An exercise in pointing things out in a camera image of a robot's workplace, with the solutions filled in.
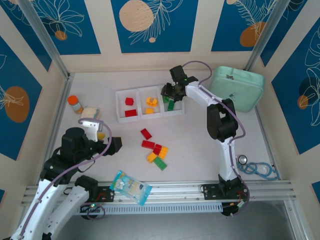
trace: yellow object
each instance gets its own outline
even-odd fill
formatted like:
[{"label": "yellow object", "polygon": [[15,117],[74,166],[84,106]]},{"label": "yellow object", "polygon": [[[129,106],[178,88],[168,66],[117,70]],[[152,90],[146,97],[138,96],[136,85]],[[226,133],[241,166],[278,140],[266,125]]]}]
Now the yellow object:
[{"label": "yellow object", "polygon": [[99,140],[103,140],[106,135],[103,132],[98,132],[96,136],[98,137]]},{"label": "yellow object", "polygon": [[145,114],[153,114],[155,111],[152,108],[147,108]]},{"label": "yellow object", "polygon": [[152,153],[150,153],[150,155],[146,159],[148,159],[149,163],[153,163],[154,160],[156,159],[156,157],[157,157],[157,155],[155,155],[155,153],[152,152]]},{"label": "yellow object", "polygon": [[169,148],[167,148],[166,146],[163,146],[161,148],[161,151],[159,153],[159,158],[161,158],[162,160],[165,159],[167,153],[168,153]]},{"label": "yellow object", "polygon": [[146,99],[146,104],[150,107],[156,107],[158,105],[158,100],[155,97],[148,97]]}]

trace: red block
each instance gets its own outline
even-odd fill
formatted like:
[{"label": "red block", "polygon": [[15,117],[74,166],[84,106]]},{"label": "red block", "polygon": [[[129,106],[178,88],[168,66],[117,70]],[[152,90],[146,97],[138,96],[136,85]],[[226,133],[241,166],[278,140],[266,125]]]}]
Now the red block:
[{"label": "red block", "polygon": [[159,145],[159,144],[156,144],[155,147],[154,147],[154,149],[153,149],[153,153],[154,153],[155,155],[159,155],[161,149],[162,149],[162,146]]},{"label": "red block", "polygon": [[126,118],[127,117],[138,116],[136,109],[124,111],[124,115],[125,115]]},{"label": "red block", "polygon": [[141,146],[144,147],[144,148],[147,148],[147,149],[154,149],[155,148],[155,143],[152,142],[152,141],[143,140]]},{"label": "red block", "polygon": [[144,136],[144,138],[146,140],[148,140],[148,139],[150,139],[152,137],[151,134],[148,132],[148,130],[145,129],[145,128],[141,130],[141,133],[142,133],[142,135]]},{"label": "red block", "polygon": [[132,106],[133,104],[134,104],[134,99],[133,98],[131,98],[131,97],[127,97],[126,99],[125,99],[125,105],[129,105],[129,106]]}]

